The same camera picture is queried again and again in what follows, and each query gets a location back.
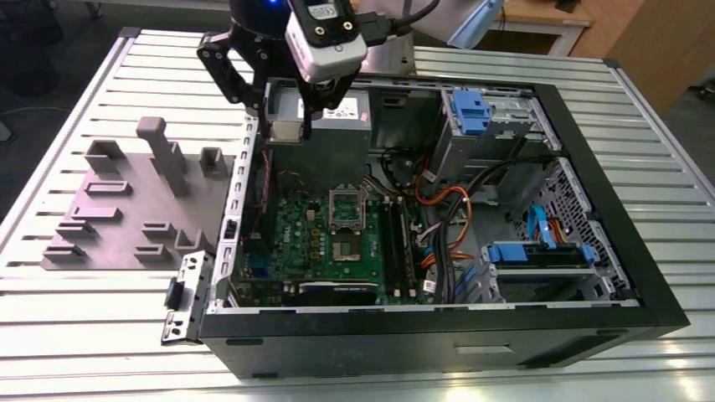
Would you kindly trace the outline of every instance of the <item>floor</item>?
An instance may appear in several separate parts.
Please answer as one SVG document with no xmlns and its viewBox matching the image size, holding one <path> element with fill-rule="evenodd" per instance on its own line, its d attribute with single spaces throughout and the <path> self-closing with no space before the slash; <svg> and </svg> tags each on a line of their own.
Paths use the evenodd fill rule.
<svg viewBox="0 0 715 402">
<path fill-rule="evenodd" d="M 9 144 L 0 143 L 0 220 L 61 127 L 68 113 L 61 110 L 69 111 L 73 108 L 120 29 L 138 26 L 223 31 L 228 26 L 225 12 L 105 5 L 104 14 L 102 19 L 92 20 L 82 3 L 58 4 L 56 17 L 64 39 L 46 48 L 58 72 L 56 90 L 30 98 L 13 95 L 0 86 L 0 122 L 16 133 Z M 2 46 L 4 43 L 0 42 L 0 50 L 4 50 Z M 6 65 L 2 56 L 0 65 Z M 17 108 L 32 106 L 57 109 L 24 110 L 6 114 Z M 664 120 L 705 176 L 715 181 L 715 158 L 711 157 L 715 154 L 715 101 L 700 100 L 695 92 L 687 92 Z"/>
</svg>

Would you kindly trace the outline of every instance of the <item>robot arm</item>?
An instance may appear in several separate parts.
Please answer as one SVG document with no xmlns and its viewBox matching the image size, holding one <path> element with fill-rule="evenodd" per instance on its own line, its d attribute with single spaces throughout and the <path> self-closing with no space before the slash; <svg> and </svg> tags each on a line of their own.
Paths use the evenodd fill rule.
<svg viewBox="0 0 715 402">
<path fill-rule="evenodd" d="M 368 47 L 407 34 L 439 3 L 431 0 L 404 18 L 387 18 L 376 12 L 355 14 L 349 0 L 231 0 L 231 30 L 204 35 L 197 55 L 227 100 L 244 103 L 257 117 L 263 138 L 271 133 L 265 88 L 279 82 L 297 86 L 303 139 L 309 139 L 311 122 L 340 105 Z M 231 49 L 255 72 L 251 83 L 233 69 Z"/>
</svg>

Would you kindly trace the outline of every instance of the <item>aluminum extrusion table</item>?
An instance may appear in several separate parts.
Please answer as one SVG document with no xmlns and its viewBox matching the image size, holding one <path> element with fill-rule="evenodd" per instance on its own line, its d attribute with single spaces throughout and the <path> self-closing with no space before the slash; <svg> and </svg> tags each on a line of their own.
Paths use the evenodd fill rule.
<svg viewBox="0 0 715 402">
<path fill-rule="evenodd" d="M 420 75 L 557 86 L 689 327 L 567 368 L 468 374 L 239 381 L 205 347 L 163 348 L 173 271 L 38 266 L 81 184 L 92 140 L 148 152 L 134 124 L 141 116 L 163 116 L 184 153 L 221 147 L 237 155 L 244 146 L 243 109 L 224 100 L 196 58 L 201 35 L 124 34 L 0 226 L 0 399 L 715 399 L 715 192 L 623 72 L 592 59 L 416 50 Z M 235 65 L 248 72 L 245 63 Z"/>
</svg>

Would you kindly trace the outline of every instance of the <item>metal bracket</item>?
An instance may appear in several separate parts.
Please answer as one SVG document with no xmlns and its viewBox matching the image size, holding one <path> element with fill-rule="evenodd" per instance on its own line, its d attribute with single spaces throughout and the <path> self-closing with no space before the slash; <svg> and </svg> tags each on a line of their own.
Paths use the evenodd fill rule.
<svg viewBox="0 0 715 402">
<path fill-rule="evenodd" d="M 213 257 L 205 251 L 187 254 L 171 279 L 164 306 L 168 309 L 161 345 L 201 344 L 199 328 L 208 301 Z"/>
</svg>

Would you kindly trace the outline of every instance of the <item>white device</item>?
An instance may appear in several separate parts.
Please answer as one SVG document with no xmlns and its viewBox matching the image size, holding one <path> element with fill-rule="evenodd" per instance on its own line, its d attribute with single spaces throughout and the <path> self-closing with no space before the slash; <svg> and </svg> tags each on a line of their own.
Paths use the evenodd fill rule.
<svg viewBox="0 0 715 402">
<path fill-rule="evenodd" d="M 361 61 L 368 55 L 368 46 L 360 34 L 355 40 L 343 44 L 325 48 L 311 46 L 295 13 L 291 13 L 288 19 L 285 41 L 291 49 L 292 59 L 299 66 L 300 76 L 311 84 L 351 75 L 361 67 Z"/>
</svg>

